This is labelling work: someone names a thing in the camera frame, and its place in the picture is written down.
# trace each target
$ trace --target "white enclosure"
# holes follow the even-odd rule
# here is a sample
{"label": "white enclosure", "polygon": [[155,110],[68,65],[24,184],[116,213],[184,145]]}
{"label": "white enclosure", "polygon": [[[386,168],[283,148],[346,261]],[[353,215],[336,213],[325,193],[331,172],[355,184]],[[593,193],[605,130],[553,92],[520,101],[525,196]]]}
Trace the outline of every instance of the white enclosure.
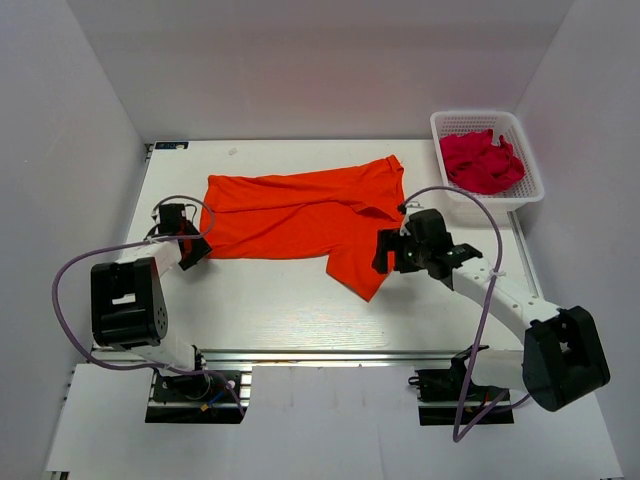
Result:
{"label": "white enclosure", "polygon": [[[518,211],[540,284],[594,314],[612,372],[598,403],[640,479],[637,2],[6,0],[0,62],[0,477],[41,478],[79,360],[50,282],[125,239],[144,143],[428,140],[434,111],[496,109],[541,170],[545,199]],[[88,267],[62,292],[87,346]]]}

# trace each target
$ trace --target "white basket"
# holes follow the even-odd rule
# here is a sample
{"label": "white basket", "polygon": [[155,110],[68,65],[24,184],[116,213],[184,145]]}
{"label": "white basket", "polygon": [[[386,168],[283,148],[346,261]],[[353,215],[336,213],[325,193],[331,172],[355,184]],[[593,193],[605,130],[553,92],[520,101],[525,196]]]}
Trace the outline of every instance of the white basket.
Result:
{"label": "white basket", "polygon": [[[440,139],[447,135],[464,135],[469,132],[482,132],[493,129],[493,141],[497,144],[500,135],[504,135],[507,142],[513,145],[516,157],[522,160],[525,175],[522,180],[509,190],[496,195],[481,195],[473,193],[486,207],[494,213],[511,212],[530,202],[538,202],[544,197],[544,188],[535,159],[529,148],[518,119],[508,112],[496,111],[452,111],[436,112],[431,115],[431,131],[436,146],[442,184],[458,187],[447,177],[440,150]],[[477,206],[462,195],[454,192],[445,192],[451,200],[451,206],[455,213],[474,213]]]}

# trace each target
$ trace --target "white backdrop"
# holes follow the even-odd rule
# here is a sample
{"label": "white backdrop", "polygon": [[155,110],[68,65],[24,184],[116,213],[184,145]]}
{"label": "white backdrop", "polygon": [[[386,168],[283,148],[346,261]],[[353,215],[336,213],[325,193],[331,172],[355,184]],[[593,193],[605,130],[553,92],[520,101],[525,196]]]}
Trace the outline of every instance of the white backdrop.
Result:
{"label": "white backdrop", "polygon": [[424,137],[512,111],[572,0],[68,0],[145,141]]}
{"label": "white backdrop", "polygon": [[[0,2],[0,477],[41,478],[78,354],[69,258],[121,241],[144,147],[64,0]],[[89,265],[62,295],[88,346]]]}
{"label": "white backdrop", "polygon": [[577,0],[517,113],[545,200],[520,211],[545,294],[596,318],[598,400],[625,478],[640,478],[640,4]]}

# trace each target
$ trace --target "orange shirt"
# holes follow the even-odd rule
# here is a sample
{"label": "orange shirt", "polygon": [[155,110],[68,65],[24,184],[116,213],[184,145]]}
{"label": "orange shirt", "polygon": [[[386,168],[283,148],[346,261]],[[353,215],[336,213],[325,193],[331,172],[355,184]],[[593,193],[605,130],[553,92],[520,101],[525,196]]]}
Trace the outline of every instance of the orange shirt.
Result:
{"label": "orange shirt", "polygon": [[[371,262],[377,232],[398,228],[404,201],[398,159],[297,175],[211,175],[215,214],[210,258],[292,259],[329,255],[327,273],[369,301],[386,275]],[[209,214],[202,212],[200,231]]]}

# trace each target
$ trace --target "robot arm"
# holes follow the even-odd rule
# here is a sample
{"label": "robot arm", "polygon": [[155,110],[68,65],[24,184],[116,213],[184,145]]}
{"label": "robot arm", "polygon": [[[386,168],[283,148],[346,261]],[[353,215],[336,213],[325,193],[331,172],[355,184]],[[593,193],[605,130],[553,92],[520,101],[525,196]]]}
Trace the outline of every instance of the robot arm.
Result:
{"label": "robot arm", "polygon": [[[161,205],[158,213],[158,234],[198,234],[183,204]],[[95,265],[91,323],[96,343],[182,370],[203,369],[198,349],[170,328],[160,277],[176,264],[183,270],[191,268],[209,252],[211,247],[203,238],[163,241],[139,247],[115,262]],[[160,374],[187,395],[195,396],[209,385],[206,375],[180,378],[168,370]]]}
{"label": "robot arm", "polygon": [[[531,295],[506,276],[492,272],[482,253],[454,245],[437,210],[411,215],[399,230],[378,232],[373,267],[389,271],[389,254],[400,273],[427,270],[452,291],[483,305],[492,275],[498,275],[490,313],[520,340],[523,351],[483,349],[472,372],[475,385],[494,385],[528,392],[543,408],[556,411],[606,385],[610,380],[591,315],[569,310]],[[469,350],[452,360],[452,382],[464,376]]]}

